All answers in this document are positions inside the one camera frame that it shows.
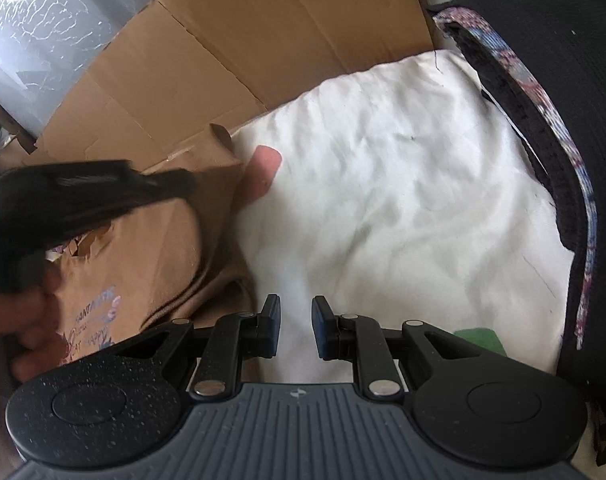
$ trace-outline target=green object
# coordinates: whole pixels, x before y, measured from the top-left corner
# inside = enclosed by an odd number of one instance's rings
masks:
[[[505,348],[503,348],[502,343],[494,330],[489,328],[467,328],[466,330],[457,330],[454,332],[454,335],[480,346],[481,348],[491,350],[492,352],[507,357]]]

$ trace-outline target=cardboard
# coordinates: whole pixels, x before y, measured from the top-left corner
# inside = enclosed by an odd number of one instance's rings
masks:
[[[72,88],[28,164],[151,168],[343,73],[432,49],[418,0],[154,0]]]

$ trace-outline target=black handheld tool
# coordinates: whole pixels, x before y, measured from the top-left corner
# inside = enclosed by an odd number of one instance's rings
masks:
[[[195,186],[187,170],[142,175],[123,160],[35,166],[0,178],[0,293],[39,284],[46,250],[103,226],[139,206],[186,198]],[[0,478],[21,463],[4,424],[17,384],[9,361],[22,349],[0,342]]]
[[[174,320],[24,384],[7,408],[28,460],[12,479],[584,478],[568,460],[586,408],[563,380],[420,321],[334,316],[322,296],[312,325],[352,384],[239,382],[243,359],[276,354],[274,295],[260,314]]]

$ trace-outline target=patterned fabric strip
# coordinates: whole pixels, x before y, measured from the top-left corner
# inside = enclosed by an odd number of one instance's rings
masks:
[[[488,22],[473,10],[465,9],[464,7],[449,7],[449,9],[445,9],[434,16],[434,21],[444,33],[447,33],[446,28],[450,23],[457,23],[465,27],[476,41],[492,54],[494,59],[500,63],[503,69],[518,83],[534,103],[534,106],[536,106],[536,109],[549,125],[576,171],[587,213],[585,270],[576,315],[576,325],[574,327],[576,349],[580,350],[585,336],[585,325],[590,306],[590,288],[592,286],[592,274],[596,260],[596,225],[598,221],[592,181],[585,167],[585,162],[582,160],[582,156],[580,156],[572,136],[563,123],[560,114],[552,104],[547,92],[539,85],[528,68]]]

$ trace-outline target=white cloth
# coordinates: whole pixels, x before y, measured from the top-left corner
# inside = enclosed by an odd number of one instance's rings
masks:
[[[322,83],[234,137],[278,150],[270,192],[238,236],[257,293],[282,301],[267,381],[351,381],[318,358],[310,302],[449,332],[493,329],[507,354],[553,371],[572,254],[548,192],[471,67],[429,52]]]

